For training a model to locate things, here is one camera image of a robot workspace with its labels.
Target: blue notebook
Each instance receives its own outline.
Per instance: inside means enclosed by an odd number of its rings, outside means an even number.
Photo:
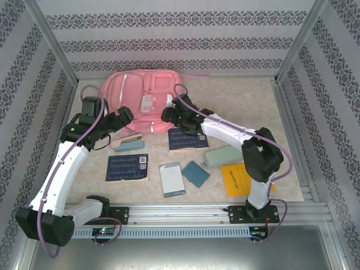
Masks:
[[[179,128],[169,129],[168,134],[170,152],[188,149],[209,149],[206,135],[199,135],[197,133],[184,134]]]
[[[109,156],[106,182],[148,180],[149,155]]]

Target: patterned wallpaper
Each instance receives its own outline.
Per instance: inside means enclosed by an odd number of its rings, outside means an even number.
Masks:
[[[351,269],[360,269],[359,30],[360,1],[329,1],[283,81]]]
[[[72,90],[20,0],[1,0],[0,269],[19,228],[16,209],[40,189],[50,169]]]
[[[79,78],[171,68],[276,75],[314,0],[42,0]]]

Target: small white label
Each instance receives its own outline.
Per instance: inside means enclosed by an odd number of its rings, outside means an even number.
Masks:
[[[141,156],[139,163],[146,163],[146,157],[145,157],[145,156]]]

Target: yellow notebook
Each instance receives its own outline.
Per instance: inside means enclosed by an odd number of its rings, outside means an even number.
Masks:
[[[250,194],[251,178],[246,172],[245,164],[221,166],[227,196]]]

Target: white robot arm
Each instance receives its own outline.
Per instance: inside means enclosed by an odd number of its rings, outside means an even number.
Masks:
[[[109,200],[96,195],[90,195],[82,203],[65,209],[66,198],[76,173],[91,149],[94,148],[95,143],[106,137],[109,137],[110,143],[109,133],[120,130],[133,120],[131,111],[126,107],[121,107],[118,110],[118,116],[114,112],[102,116],[95,128],[81,140],[81,136],[85,134],[100,115],[100,104],[101,99],[99,97],[84,98],[82,112],[76,114],[61,133],[61,143],[58,147],[55,162],[42,188],[31,201],[29,207],[20,207],[17,210],[15,218],[28,238],[39,240],[37,215],[41,209],[42,201],[45,201],[41,217],[44,241],[57,246],[66,245],[70,241],[74,230],[91,219],[109,217]],[[70,151],[65,160],[61,160],[64,153],[78,139],[81,140],[80,143]],[[62,162],[62,164],[53,178],[46,198],[43,199],[46,186],[59,162]]]
[[[186,94],[183,94],[182,98],[187,104],[196,108]],[[63,154],[85,133],[99,115],[99,102],[100,98],[86,97],[84,99],[82,113],[76,115],[62,132],[56,160],[41,190],[28,208],[19,208],[16,212],[15,218],[28,238],[39,240],[36,218],[50,175]],[[275,141],[271,132],[265,128],[254,130],[234,125],[221,119],[212,111],[203,109],[202,113],[211,116],[211,119],[205,118],[185,108],[179,99],[174,99],[173,103],[174,108],[169,107],[163,111],[161,116],[163,121],[173,123],[184,132],[198,132],[219,138],[242,150],[246,171],[252,178],[246,212],[253,220],[261,217],[270,204],[268,189],[271,178],[278,171],[284,158],[278,148],[240,132],[239,129]],[[79,124],[75,124],[77,118],[79,118]],[[66,210],[65,201],[79,167],[93,149],[95,142],[109,136],[111,132],[118,131],[132,119],[133,115],[126,107],[119,109],[119,116],[114,113],[104,116],[81,144],[77,145],[62,161],[63,164],[53,179],[42,211],[41,225],[45,242],[64,246],[70,241],[75,228],[93,218],[108,217],[110,202],[107,198],[91,195],[81,204]]]

